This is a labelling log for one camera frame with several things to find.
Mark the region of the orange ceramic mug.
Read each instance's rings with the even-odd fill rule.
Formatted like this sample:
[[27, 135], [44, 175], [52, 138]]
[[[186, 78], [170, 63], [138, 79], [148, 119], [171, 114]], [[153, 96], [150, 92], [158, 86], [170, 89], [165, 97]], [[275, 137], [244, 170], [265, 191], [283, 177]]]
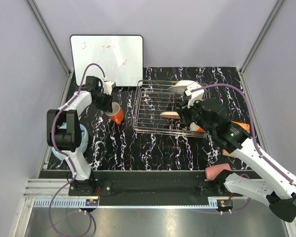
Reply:
[[112, 111], [105, 114], [117, 125], [120, 125], [124, 120], [124, 113], [121, 106], [117, 102], [112, 102]]

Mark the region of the white bowl orange outside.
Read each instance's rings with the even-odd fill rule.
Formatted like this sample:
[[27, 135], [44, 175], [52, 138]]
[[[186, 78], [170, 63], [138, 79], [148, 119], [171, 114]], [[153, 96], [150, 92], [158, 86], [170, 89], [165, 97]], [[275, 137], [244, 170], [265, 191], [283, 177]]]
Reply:
[[204, 129], [201, 128], [200, 126], [198, 126], [197, 124], [195, 124], [194, 122], [192, 122], [190, 124], [190, 131], [194, 131], [194, 132], [204, 132]]

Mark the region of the pink cream leaf plate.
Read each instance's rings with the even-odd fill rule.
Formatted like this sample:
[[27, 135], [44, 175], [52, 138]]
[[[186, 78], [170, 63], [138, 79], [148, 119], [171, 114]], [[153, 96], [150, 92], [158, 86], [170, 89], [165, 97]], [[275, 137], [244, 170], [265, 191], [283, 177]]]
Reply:
[[160, 114], [161, 117], [166, 119], [180, 119], [180, 116], [177, 112], [174, 111], [165, 111]]

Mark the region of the white scalloped plate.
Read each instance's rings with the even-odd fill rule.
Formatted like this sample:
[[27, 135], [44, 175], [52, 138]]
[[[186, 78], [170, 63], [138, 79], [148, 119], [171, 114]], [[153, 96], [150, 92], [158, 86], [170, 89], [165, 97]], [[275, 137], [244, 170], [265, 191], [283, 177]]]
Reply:
[[184, 95], [185, 90], [192, 90], [196, 88], [201, 88], [201, 84], [192, 80], [181, 80], [176, 83], [174, 86], [168, 88], [168, 91], [171, 93]]

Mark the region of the metal wire dish rack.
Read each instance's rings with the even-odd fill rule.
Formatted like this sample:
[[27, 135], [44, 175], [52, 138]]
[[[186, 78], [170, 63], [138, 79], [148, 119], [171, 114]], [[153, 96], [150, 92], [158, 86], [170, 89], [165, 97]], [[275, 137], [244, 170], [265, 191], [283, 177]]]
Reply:
[[163, 112], [173, 112], [184, 100], [184, 90], [170, 92], [169, 88], [192, 81], [148, 80], [138, 81], [135, 93], [132, 126], [138, 133], [204, 138], [204, 131], [192, 131], [179, 118], [165, 118]]

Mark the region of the pink plastic cup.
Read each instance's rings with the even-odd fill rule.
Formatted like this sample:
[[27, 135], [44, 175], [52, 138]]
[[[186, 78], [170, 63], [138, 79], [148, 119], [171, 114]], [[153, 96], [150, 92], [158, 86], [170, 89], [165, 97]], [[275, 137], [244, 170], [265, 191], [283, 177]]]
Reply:
[[217, 164], [205, 168], [205, 175], [207, 180], [214, 180], [223, 170], [230, 171], [230, 165], [228, 163]]

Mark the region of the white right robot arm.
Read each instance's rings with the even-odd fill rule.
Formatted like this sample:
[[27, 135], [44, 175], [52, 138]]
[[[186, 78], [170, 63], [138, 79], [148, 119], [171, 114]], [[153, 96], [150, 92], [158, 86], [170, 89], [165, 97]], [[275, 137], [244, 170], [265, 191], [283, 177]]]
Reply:
[[218, 100], [187, 100], [176, 104], [182, 122], [192, 123], [210, 134], [217, 146], [232, 153], [249, 165], [262, 179], [259, 183], [232, 172], [228, 164], [206, 168], [207, 180], [214, 182], [220, 196], [236, 193], [257, 200], [285, 222], [296, 218], [296, 176], [284, 169], [269, 154], [255, 146], [254, 139], [239, 124], [232, 122], [227, 110]]

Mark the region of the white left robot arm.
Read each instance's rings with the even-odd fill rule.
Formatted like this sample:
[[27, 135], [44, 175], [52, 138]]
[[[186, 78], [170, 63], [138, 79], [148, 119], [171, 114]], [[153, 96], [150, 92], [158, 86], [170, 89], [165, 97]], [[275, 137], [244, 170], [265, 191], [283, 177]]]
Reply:
[[79, 116], [91, 104], [103, 112], [112, 112], [112, 94], [116, 83], [87, 76], [86, 82], [63, 106], [47, 111], [47, 144], [66, 161], [73, 179], [81, 181], [79, 189], [87, 196], [95, 193], [97, 184], [90, 179], [91, 168], [82, 150]]

